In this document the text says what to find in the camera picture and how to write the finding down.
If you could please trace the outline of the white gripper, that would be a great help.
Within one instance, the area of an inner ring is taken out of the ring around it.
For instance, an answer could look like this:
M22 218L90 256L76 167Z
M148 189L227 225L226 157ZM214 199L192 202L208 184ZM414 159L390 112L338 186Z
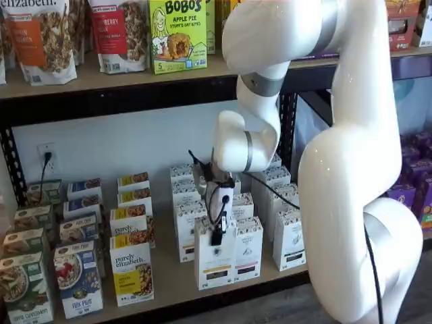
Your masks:
M209 184L206 190L207 217L206 227L213 230L211 233L211 246L220 246L223 232L214 230L220 227L226 230L232 225L232 205L234 187L231 184Z

